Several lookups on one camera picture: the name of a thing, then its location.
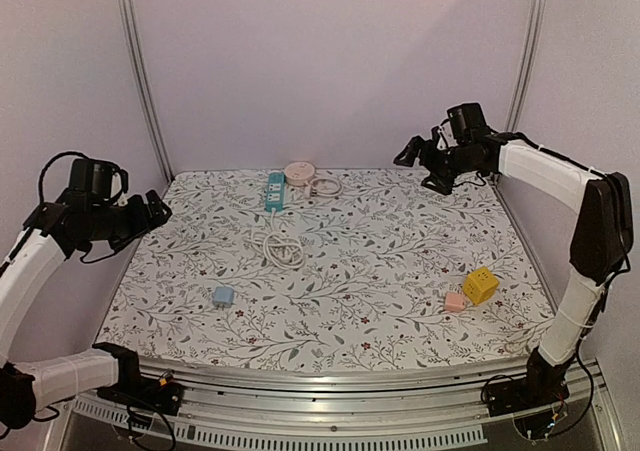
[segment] pink cube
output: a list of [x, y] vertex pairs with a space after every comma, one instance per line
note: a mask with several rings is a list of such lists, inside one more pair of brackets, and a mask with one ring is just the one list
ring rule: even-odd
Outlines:
[[465, 301], [464, 294], [447, 293], [444, 298], [444, 310], [451, 312], [464, 311]]

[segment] black base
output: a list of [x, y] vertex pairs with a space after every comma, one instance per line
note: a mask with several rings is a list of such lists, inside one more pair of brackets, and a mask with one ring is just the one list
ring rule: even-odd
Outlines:
[[150, 411], [140, 404], [140, 401], [147, 404], [150, 408], [165, 414], [167, 416], [177, 416], [182, 397], [184, 395], [184, 386], [179, 383], [170, 382], [165, 386], [158, 388], [158, 380], [151, 378], [142, 378], [143, 385], [139, 390], [123, 390], [115, 386], [109, 388], [98, 389], [98, 397], [113, 401], [114, 403], [124, 404], [132, 408], [144, 409]]
[[524, 379], [489, 384], [483, 393], [483, 399], [489, 409], [489, 416], [493, 417], [517, 413], [519, 411], [555, 403], [559, 401], [558, 396], [561, 396], [562, 399], [569, 397], [569, 389], [566, 384], [560, 384], [556, 389], [538, 395], [534, 401], [524, 399], [524, 390]]

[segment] coiled white cord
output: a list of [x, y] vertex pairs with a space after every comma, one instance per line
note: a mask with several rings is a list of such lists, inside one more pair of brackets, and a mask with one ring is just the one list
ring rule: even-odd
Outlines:
[[[327, 186], [321, 186], [322, 184], [331, 183], [332, 189], [327, 189]], [[304, 195], [307, 198], [311, 196], [322, 196], [323, 198], [334, 198], [342, 194], [342, 183], [339, 179], [330, 178], [327, 176], [317, 176], [310, 179], [305, 183]]]
[[249, 244], [280, 269], [300, 269], [304, 266], [304, 249], [298, 238], [287, 236], [274, 225], [276, 210], [271, 210], [271, 232], [251, 230]]

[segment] white floral surface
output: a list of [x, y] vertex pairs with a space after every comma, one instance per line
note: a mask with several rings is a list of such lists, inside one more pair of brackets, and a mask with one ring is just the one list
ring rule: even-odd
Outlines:
[[[489, 186], [451, 196], [425, 173], [334, 170], [339, 198], [287, 188], [276, 226], [299, 236], [298, 271], [245, 243], [268, 230], [265, 171], [184, 173], [166, 201], [174, 216], [147, 235], [98, 340], [187, 363], [324, 372], [446, 366], [526, 354], [552, 312]], [[470, 271], [500, 279], [493, 298], [443, 311]], [[235, 289], [217, 310], [217, 286]]]

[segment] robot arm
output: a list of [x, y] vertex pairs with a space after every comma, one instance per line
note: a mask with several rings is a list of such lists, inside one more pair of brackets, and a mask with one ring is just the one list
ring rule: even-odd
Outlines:
[[451, 108], [447, 114], [457, 146], [440, 149], [436, 127], [431, 140], [414, 137], [394, 163], [412, 166], [419, 158], [431, 173], [422, 185], [445, 195], [462, 173], [501, 174], [553, 196], [578, 215], [567, 289], [551, 327], [529, 358], [526, 378], [488, 388], [492, 415], [549, 404], [558, 395], [568, 396], [565, 372], [579, 341], [603, 311], [610, 280], [631, 249], [629, 183], [622, 174], [605, 175], [538, 147], [521, 133], [493, 131], [477, 103]]
[[[11, 344], [29, 307], [76, 250], [85, 252], [84, 258], [93, 242], [107, 241], [113, 256], [171, 216], [155, 191], [146, 194], [146, 203], [139, 195], [126, 199], [127, 173], [114, 163], [76, 159], [69, 186], [54, 203], [44, 202], [43, 178], [44, 171], [41, 203], [0, 266], [0, 422], [10, 429], [26, 426], [37, 411], [89, 389], [101, 388], [99, 393], [118, 402], [125, 402], [125, 395], [157, 391], [152, 389], [154, 380], [140, 375], [136, 353], [106, 343], [40, 363], [9, 362]], [[171, 384], [181, 398], [179, 385]]]

